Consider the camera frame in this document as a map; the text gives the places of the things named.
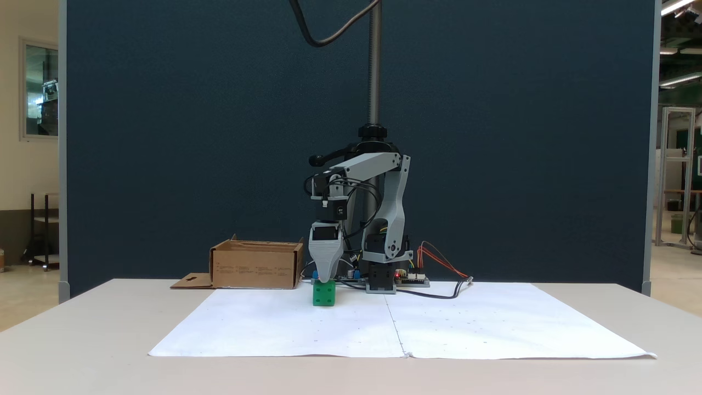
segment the ceiling light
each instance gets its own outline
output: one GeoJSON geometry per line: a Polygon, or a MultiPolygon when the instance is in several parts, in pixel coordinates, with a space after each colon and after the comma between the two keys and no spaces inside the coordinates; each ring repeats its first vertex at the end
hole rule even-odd
{"type": "Polygon", "coordinates": [[[663,9],[661,9],[661,16],[665,16],[680,7],[686,6],[695,0],[670,0],[663,4],[663,9]]]}
{"type": "Polygon", "coordinates": [[[689,81],[691,79],[697,79],[702,77],[702,72],[694,72],[692,74],[687,74],[687,75],[682,75],[680,77],[676,77],[673,79],[667,79],[665,81],[661,81],[660,84],[658,84],[661,88],[668,86],[668,85],[673,85],[673,84],[679,84],[680,82],[685,82],[689,81]]]}

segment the cardboard box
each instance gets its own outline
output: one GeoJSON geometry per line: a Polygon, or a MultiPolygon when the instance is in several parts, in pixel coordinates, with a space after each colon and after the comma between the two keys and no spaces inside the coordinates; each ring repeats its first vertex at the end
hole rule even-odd
{"type": "Polygon", "coordinates": [[[303,269],[304,240],[264,242],[234,235],[210,249],[210,272],[191,273],[171,286],[194,288],[269,288],[291,290],[303,269]]]}

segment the green block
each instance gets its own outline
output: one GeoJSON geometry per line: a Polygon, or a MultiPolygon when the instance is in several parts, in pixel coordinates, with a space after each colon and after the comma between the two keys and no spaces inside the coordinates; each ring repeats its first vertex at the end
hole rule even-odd
{"type": "Polygon", "coordinates": [[[334,302],[336,302],[336,281],[323,283],[315,280],[312,285],[312,305],[333,306],[334,302]]]}

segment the box flap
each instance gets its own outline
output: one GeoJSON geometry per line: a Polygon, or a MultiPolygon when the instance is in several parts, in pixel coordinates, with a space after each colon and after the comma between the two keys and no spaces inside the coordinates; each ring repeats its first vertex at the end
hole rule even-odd
{"type": "Polygon", "coordinates": [[[300,241],[298,242],[298,245],[295,247],[294,252],[295,252],[295,277],[293,278],[293,288],[298,286],[298,283],[300,282],[300,279],[302,278],[302,273],[303,273],[303,267],[304,267],[304,258],[305,258],[305,253],[303,251],[305,247],[305,238],[301,238],[300,241]]]}
{"type": "Polygon", "coordinates": [[[178,289],[207,289],[212,288],[210,273],[191,273],[177,283],[171,285],[172,290],[178,289]]]}

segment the red wire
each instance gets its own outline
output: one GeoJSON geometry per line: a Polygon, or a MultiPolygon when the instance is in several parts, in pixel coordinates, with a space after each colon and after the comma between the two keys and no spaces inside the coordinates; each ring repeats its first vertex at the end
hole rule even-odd
{"type": "Polygon", "coordinates": [[[421,268],[424,267],[424,254],[427,254],[429,256],[429,258],[434,259],[437,263],[446,267],[450,271],[453,271],[454,273],[458,274],[461,277],[464,277],[464,278],[468,277],[468,275],[461,273],[457,268],[453,267],[453,265],[448,260],[444,261],[444,259],[441,259],[441,258],[437,257],[436,255],[434,255],[431,251],[429,251],[427,249],[427,247],[424,247],[425,243],[432,246],[437,251],[437,253],[439,255],[441,255],[444,259],[446,259],[446,257],[444,257],[444,255],[441,253],[441,251],[439,251],[438,248],[434,247],[434,245],[432,243],[427,242],[427,241],[423,241],[422,244],[417,249],[417,252],[419,253],[419,259],[417,260],[417,264],[419,267],[421,267],[421,268]]]}

